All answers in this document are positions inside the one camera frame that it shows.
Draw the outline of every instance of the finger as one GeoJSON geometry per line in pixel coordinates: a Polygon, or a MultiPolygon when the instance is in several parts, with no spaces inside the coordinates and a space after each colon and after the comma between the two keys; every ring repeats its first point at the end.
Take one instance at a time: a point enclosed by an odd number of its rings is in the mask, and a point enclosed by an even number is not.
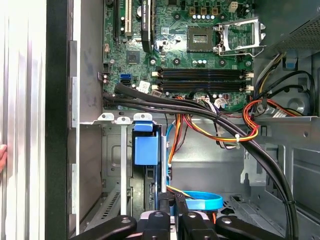
{"type": "Polygon", "coordinates": [[[0,159],[2,159],[2,156],[7,150],[7,145],[0,145],[0,159]]]}
{"type": "Polygon", "coordinates": [[[2,155],[2,158],[0,159],[0,173],[2,172],[2,170],[4,169],[4,167],[6,165],[6,160],[7,160],[7,152],[5,152],[2,155]]]}

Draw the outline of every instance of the ram slot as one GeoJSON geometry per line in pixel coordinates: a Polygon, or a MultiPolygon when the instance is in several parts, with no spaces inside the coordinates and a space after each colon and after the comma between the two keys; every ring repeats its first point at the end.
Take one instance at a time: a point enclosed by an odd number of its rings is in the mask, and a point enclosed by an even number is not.
{"type": "Polygon", "coordinates": [[[114,0],[113,7],[113,40],[116,45],[119,45],[119,10],[120,10],[120,0],[114,0]]]}
{"type": "Polygon", "coordinates": [[[181,93],[191,92],[195,89],[206,89],[210,93],[241,92],[244,89],[244,81],[240,82],[219,82],[219,81],[186,81],[186,80],[163,80],[164,92],[181,93]]]}
{"type": "Polygon", "coordinates": [[[163,79],[185,80],[241,80],[244,75],[243,70],[225,69],[164,68],[160,72],[163,79]]]}
{"type": "Polygon", "coordinates": [[[132,0],[125,0],[124,32],[127,37],[132,36],[132,0]]]}

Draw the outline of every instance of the black ram slot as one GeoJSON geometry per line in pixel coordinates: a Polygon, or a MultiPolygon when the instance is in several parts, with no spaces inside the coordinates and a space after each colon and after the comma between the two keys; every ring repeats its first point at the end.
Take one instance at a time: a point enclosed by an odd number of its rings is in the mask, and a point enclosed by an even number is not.
{"type": "Polygon", "coordinates": [[[164,92],[169,93],[191,92],[195,89],[206,89],[211,93],[225,93],[240,92],[244,84],[244,82],[163,80],[161,86],[164,92]]]}
{"type": "Polygon", "coordinates": [[[160,72],[163,79],[192,80],[240,80],[246,73],[243,70],[164,68],[160,72]]]}
{"type": "Polygon", "coordinates": [[[116,45],[119,45],[119,11],[120,11],[120,0],[114,0],[113,6],[113,40],[115,41],[116,45]]]}

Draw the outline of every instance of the screw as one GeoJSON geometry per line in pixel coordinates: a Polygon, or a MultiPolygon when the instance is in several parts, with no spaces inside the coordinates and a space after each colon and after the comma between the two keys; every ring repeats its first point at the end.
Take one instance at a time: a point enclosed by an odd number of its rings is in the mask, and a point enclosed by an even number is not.
{"type": "Polygon", "coordinates": [[[223,223],[225,223],[225,224],[231,224],[232,223],[231,220],[229,218],[227,218],[227,217],[222,218],[221,221],[223,223]]]}
{"type": "Polygon", "coordinates": [[[188,213],[188,217],[190,217],[190,218],[195,218],[195,217],[196,217],[196,214],[194,214],[193,212],[189,212],[189,213],[188,213]]]}

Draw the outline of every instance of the green circuit board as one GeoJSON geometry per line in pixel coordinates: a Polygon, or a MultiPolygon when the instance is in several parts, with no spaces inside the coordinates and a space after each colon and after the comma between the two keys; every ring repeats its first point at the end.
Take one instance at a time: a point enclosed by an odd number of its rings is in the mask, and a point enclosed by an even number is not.
{"type": "MultiPolygon", "coordinates": [[[[126,14],[126,0],[119,0],[119,18],[126,14]]],[[[156,67],[168,69],[227,69],[227,70],[252,70],[252,58],[245,57],[220,57],[211,52],[190,52],[188,51],[188,30],[190,28],[208,28],[212,29],[218,23],[232,22],[238,19],[252,18],[252,1],[239,0],[239,5],[249,6],[248,12],[242,18],[237,12],[229,12],[230,0],[178,0],[179,6],[168,5],[170,0],[155,0],[155,46],[163,45],[161,49],[154,47],[152,53],[143,51],[141,42],[141,20],[137,17],[138,8],[141,1],[132,0],[132,34],[126,36],[119,35],[119,43],[114,41],[114,7],[105,4],[104,7],[104,50],[103,65],[104,70],[109,72],[109,81],[103,84],[103,90],[110,94],[114,93],[115,85],[120,82],[120,74],[131,74],[131,84],[139,85],[140,81],[145,81],[154,85],[157,78],[152,77],[152,72],[156,67]],[[201,15],[201,11],[206,8],[206,17],[210,19],[194,19],[191,11],[195,10],[194,15],[201,15]],[[128,58],[134,55],[134,64],[128,58]],[[198,64],[198,61],[205,60],[206,64],[198,64]]],[[[230,31],[229,45],[240,46],[249,45],[252,42],[252,27],[244,25],[236,27],[230,31]]],[[[179,92],[179,95],[188,95],[190,92],[179,92]]],[[[175,92],[170,92],[169,96],[174,96],[175,92]]],[[[212,92],[217,96],[221,92],[212,92]]],[[[245,92],[228,92],[225,106],[227,111],[233,111],[242,108],[247,103],[245,92]]]]}

